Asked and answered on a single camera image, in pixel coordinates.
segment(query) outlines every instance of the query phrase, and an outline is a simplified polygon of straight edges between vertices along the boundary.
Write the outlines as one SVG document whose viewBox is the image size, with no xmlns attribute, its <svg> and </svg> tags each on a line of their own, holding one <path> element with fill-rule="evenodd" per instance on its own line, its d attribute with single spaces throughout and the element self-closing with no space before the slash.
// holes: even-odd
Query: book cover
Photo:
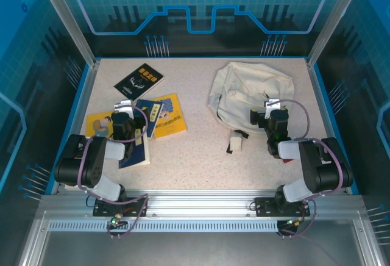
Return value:
<svg viewBox="0 0 390 266">
<path fill-rule="evenodd" d="M 151 101 L 151 100 L 145 100 L 145 99 L 139 99 L 136 102 L 136 106 L 139 107 L 141 110 L 149 109 L 149 124 L 147 126 L 147 137 L 152 138 L 154 129 L 157 124 L 157 120 L 161 114 L 163 103 L 160 101 Z M 142 117 L 141 113 L 137 110 L 134 110 L 134 116 L 135 117 Z"/>
<path fill-rule="evenodd" d="M 135 136 L 141 135 L 141 129 L 135 130 Z M 139 167 L 141 165 L 151 164 L 151 155 L 149 152 L 149 141 L 147 133 L 133 142 L 133 152 L 127 161 L 120 160 L 119 168 Z"/>
<path fill-rule="evenodd" d="M 124 96 L 136 101 L 163 80 L 164 76 L 147 64 L 143 64 L 114 87 Z"/>
<path fill-rule="evenodd" d="M 87 137 L 99 136 L 110 138 L 113 133 L 112 118 L 113 112 L 92 113 L 87 116 Z"/>
<path fill-rule="evenodd" d="M 155 138 L 165 137 L 187 130 L 179 105 L 179 99 L 175 93 L 155 98 L 153 101 L 161 101 L 163 103 L 163 109 L 154 131 Z"/>
</svg>

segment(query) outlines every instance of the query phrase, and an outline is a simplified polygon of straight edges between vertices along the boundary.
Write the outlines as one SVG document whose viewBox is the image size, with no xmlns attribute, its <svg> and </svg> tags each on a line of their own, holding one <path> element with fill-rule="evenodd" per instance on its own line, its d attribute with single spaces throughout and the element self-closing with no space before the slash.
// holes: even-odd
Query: black book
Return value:
<svg viewBox="0 0 390 266">
<path fill-rule="evenodd" d="M 162 74 L 144 63 L 114 87 L 127 98 L 136 101 L 163 79 Z"/>
</svg>

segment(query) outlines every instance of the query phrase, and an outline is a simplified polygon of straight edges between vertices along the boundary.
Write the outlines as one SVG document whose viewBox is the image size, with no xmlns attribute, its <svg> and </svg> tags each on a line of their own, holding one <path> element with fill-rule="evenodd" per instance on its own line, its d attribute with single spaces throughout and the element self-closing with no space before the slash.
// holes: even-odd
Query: blue wall panel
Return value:
<svg viewBox="0 0 390 266">
<path fill-rule="evenodd" d="M 335 2 L 67 0 L 95 55 L 110 57 L 168 56 L 150 53 L 153 35 L 170 56 L 306 56 Z"/>
<path fill-rule="evenodd" d="M 16 265 L 85 62 L 49 0 L 1 1 L 0 265 Z"/>
<path fill-rule="evenodd" d="M 389 0 L 352 0 L 318 60 L 368 208 L 390 206 L 389 5 Z"/>
</svg>

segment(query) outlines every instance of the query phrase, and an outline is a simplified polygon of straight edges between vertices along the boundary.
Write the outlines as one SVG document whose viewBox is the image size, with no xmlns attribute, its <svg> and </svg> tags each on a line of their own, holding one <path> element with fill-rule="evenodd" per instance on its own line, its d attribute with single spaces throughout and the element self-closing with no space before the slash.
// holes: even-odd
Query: canvas bag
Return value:
<svg viewBox="0 0 390 266">
<path fill-rule="evenodd" d="M 250 123 L 250 110 L 265 112 L 270 98 L 293 99 L 293 79 L 263 63 L 230 62 L 217 72 L 208 101 L 216 120 L 232 130 L 249 135 L 264 134 Z M 287 109 L 290 102 L 282 104 Z"/>
</svg>

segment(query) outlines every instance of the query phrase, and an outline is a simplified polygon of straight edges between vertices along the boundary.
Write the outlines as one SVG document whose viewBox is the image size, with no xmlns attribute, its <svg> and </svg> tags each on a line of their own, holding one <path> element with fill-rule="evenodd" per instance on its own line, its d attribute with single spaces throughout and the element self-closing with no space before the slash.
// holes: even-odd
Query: speckled tabletop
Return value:
<svg viewBox="0 0 390 266">
<path fill-rule="evenodd" d="M 113 86 L 143 63 L 165 75 L 144 99 L 176 93 L 187 131 L 152 139 L 152 164 L 118 168 L 118 161 L 105 160 L 104 173 L 127 189 L 275 189 L 302 176 L 300 162 L 284 164 L 269 155 L 266 136 L 243 139 L 242 152 L 226 154 L 230 129 L 217 123 L 207 104 L 217 70 L 231 61 L 261 62 L 293 78 L 294 99 L 310 114 L 309 136 L 325 137 L 313 87 L 304 59 L 102 59 L 86 115 L 106 112 L 124 99 Z M 82 133 L 85 132 L 85 121 Z M 290 137 L 303 134 L 306 118 L 299 106 L 289 111 Z"/>
</svg>

